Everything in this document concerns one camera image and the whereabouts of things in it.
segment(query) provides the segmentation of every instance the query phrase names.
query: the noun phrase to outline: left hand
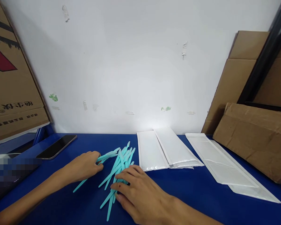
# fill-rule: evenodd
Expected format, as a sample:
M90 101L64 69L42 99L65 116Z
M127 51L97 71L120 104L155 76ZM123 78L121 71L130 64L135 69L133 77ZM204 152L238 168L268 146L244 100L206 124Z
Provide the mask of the left hand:
M99 152L87 152L73 159L70 163L57 171L67 184L82 181L103 170L103 164L96 161L101 156Z

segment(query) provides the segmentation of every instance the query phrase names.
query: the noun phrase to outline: white packaging bag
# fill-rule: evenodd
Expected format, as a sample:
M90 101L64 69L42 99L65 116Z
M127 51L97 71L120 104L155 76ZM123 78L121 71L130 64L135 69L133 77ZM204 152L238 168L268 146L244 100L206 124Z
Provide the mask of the white packaging bag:
M216 141L211 141L221 152L231 158L236 166L238 166L244 173L246 173L258 187L245 187L241 185L228 185L230 189L237 194L259 198L270 202L281 203L268 189L266 189L258 180L256 180L248 171L246 171L225 149L222 148Z
M137 133L140 167L143 171L169 168L154 131Z
M185 135L218 183L228 185L238 194L281 203L217 142L210 141L205 134Z
M153 130L171 168L204 166L204 164L187 148L170 127Z

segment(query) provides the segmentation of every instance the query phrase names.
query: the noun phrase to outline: fingernail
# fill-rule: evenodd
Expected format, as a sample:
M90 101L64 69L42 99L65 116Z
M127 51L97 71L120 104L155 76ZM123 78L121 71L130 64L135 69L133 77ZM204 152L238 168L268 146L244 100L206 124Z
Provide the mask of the fingernail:
M118 202L121 202L121 196L118 195L118 193L115 193L116 199L118 200Z

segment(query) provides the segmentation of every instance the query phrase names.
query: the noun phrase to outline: green paint mark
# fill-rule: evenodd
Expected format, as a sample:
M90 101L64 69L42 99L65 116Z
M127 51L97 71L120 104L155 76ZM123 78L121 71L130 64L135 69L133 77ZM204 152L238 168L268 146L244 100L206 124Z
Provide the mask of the green paint mark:
M161 111L164 111L164 112L165 112L165 111L169 111L169 110L171 110L171 108L172 108L172 107L167 107L167 108L163 108L163 107L162 107L162 108L161 108Z
M55 95L55 94L49 95L49 98L52 98L52 100L55 101L55 102L58 101L57 95Z

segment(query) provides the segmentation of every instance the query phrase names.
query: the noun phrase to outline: right hand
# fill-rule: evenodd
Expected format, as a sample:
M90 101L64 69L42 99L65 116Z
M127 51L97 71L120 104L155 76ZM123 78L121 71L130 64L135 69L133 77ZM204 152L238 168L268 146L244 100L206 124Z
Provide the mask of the right hand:
M164 192L139 166L132 165L116 175L130 183L114 183L111 189L122 194L116 199L136 224L166 224L175 197Z

